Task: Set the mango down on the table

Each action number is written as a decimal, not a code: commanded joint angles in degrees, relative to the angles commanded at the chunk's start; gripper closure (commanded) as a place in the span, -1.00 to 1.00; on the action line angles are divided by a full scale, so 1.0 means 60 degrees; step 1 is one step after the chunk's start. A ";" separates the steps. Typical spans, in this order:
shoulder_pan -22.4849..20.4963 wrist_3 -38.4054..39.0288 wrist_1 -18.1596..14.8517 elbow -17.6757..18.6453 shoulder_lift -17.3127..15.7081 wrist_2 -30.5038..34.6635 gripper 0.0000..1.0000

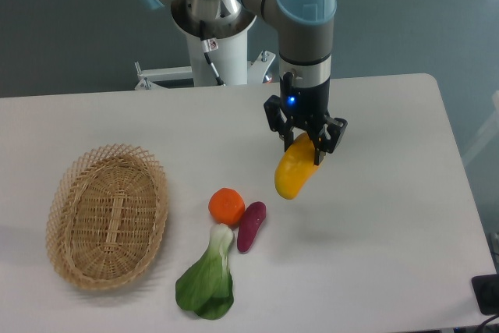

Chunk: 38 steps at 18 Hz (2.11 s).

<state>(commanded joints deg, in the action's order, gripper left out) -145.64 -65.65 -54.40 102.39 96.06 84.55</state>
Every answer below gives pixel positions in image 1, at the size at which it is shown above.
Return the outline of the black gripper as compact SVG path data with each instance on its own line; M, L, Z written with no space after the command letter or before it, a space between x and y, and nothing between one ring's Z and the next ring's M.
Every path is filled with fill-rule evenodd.
M280 97L271 95L264 102L269 128L283 141L286 152L295 140L294 128L304 127L313 143L313 163L320 165L326 154L332 154L341 143L348 122L328 115L330 82L315 87L297 87L291 72L280 81Z

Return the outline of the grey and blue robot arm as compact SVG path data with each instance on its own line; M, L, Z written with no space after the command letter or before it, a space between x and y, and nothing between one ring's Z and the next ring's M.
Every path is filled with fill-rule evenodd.
M295 129L313 143L314 163L339 145L344 119L328 111L336 0L146 0L170 8L188 44L198 86L261 82L247 55L247 33L260 19L278 34L280 93L264 103L270 129L285 146Z

